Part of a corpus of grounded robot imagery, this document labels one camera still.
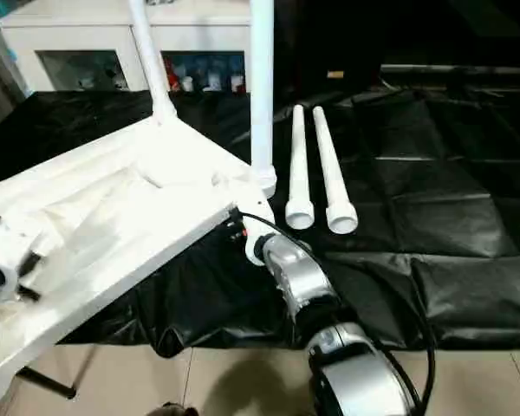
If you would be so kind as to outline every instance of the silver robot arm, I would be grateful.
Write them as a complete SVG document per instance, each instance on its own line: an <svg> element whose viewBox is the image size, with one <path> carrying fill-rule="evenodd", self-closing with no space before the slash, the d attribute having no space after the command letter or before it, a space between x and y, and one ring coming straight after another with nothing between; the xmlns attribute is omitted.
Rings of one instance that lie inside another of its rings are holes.
<svg viewBox="0 0 520 416"><path fill-rule="evenodd" d="M255 246L309 352L318 415L410 414L412 404L400 378L310 253L279 233L256 239Z"/></svg>

